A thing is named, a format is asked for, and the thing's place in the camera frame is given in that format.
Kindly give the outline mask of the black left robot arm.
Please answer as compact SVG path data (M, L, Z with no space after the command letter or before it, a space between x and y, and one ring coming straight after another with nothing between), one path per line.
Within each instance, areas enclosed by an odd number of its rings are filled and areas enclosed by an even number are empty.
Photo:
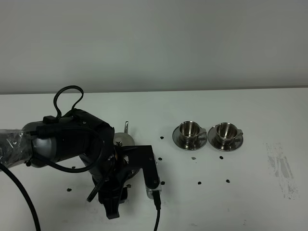
M67 173L90 172L95 196L109 219L119 217L118 207L127 198L119 173L127 164L114 144L115 130L107 122L76 109L63 117L46 116L21 130L0 131L0 163L6 168L19 164L50 166Z

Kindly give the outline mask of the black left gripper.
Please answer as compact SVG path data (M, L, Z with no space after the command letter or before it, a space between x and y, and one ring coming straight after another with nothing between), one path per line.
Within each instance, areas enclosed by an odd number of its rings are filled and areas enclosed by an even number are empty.
M128 169L131 160L126 160L128 153L135 150L134 145L105 146L95 144L83 154L83 163L86 166L94 164L89 170L94 188L87 197L91 202L98 196L99 203L104 205L108 219L119 217L119 204L128 197L125 182L131 178L133 170Z

